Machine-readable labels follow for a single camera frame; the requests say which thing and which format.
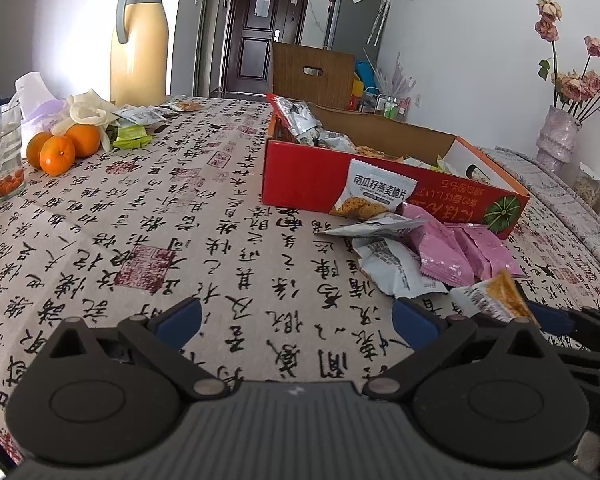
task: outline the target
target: gray refrigerator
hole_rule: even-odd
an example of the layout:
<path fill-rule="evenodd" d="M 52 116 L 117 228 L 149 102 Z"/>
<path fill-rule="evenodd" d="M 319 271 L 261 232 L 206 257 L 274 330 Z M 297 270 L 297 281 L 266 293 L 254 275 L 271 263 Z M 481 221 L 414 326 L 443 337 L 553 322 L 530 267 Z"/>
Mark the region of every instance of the gray refrigerator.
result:
<path fill-rule="evenodd" d="M 366 54 L 375 65 L 382 37 L 375 45 L 378 28 L 370 43 L 367 43 L 382 0 L 331 0 L 329 19 L 324 44 L 329 50 L 346 52 L 356 56 L 356 60 L 366 61 Z"/>

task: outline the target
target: pink vase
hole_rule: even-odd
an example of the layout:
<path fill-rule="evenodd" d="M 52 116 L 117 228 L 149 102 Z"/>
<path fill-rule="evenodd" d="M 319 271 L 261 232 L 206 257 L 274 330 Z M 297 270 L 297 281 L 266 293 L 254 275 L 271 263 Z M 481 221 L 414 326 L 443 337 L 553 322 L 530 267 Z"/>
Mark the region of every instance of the pink vase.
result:
<path fill-rule="evenodd" d="M 536 162 L 552 173 L 559 173 L 571 161 L 580 121 L 564 110 L 549 106 L 544 126 L 536 141 Z"/>

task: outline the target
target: thermos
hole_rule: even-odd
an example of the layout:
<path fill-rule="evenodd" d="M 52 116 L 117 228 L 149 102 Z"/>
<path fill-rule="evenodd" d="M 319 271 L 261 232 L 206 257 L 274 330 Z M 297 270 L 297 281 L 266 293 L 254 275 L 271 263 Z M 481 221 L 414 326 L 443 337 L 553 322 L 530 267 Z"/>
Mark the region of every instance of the thermos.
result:
<path fill-rule="evenodd" d="M 118 0 L 110 98 L 118 106 L 166 101 L 169 26 L 162 0 Z"/>

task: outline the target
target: screw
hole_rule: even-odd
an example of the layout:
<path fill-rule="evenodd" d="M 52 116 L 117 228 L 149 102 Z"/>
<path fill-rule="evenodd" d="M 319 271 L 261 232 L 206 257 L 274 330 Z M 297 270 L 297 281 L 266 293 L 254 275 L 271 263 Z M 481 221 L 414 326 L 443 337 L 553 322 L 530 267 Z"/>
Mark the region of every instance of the screw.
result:
<path fill-rule="evenodd" d="M 377 377 L 371 379 L 366 386 L 375 394 L 390 395 L 400 390 L 400 383 L 388 377 Z"/>
<path fill-rule="evenodd" d="M 224 383 L 219 379 L 200 379 L 193 385 L 193 391 L 204 397 L 213 397 L 224 392 Z"/>

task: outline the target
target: dark brown door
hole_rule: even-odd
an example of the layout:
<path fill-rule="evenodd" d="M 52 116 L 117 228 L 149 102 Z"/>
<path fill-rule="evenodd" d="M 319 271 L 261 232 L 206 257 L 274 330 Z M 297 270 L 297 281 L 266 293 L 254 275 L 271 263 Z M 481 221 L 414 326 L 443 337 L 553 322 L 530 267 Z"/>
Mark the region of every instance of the dark brown door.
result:
<path fill-rule="evenodd" d="M 234 0 L 225 92 L 270 91 L 272 41 L 298 44 L 307 0 Z"/>

